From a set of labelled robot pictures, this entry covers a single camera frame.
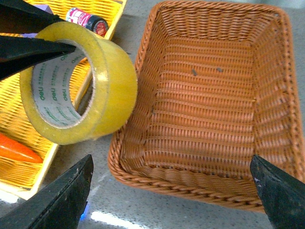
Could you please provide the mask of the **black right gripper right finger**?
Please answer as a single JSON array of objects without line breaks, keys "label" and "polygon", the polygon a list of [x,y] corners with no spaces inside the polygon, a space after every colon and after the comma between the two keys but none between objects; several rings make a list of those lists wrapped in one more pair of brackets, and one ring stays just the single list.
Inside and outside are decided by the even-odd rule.
[{"label": "black right gripper right finger", "polygon": [[274,229],[305,227],[305,184],[258,155],[250,171],[264,211]]}]

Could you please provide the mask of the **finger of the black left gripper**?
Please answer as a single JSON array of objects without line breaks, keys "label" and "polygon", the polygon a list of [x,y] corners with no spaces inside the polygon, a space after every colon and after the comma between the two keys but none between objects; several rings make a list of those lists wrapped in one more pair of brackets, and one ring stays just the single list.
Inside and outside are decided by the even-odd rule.
[{"label": "finger of the black left gripper", "polygon": [[39,63],[70,54],[73,45],[37,38],[0,37],[0,79],[4,80]]},{"label": "finger of the black left gripper", "polygon": [[54,23],[63,21],[58,15],[45,12],[23,0],[0,2],[1,33],[38,33]]}]

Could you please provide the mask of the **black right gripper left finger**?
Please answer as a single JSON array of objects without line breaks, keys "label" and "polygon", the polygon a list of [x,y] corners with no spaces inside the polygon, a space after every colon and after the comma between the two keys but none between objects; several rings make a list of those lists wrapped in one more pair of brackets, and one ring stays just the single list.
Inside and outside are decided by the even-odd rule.
[{"label": "black right gripper left finger", "polygon": [[75,229],[91,189],[93,159],[86,155],[52,183],[1,217],[2,229]]}]

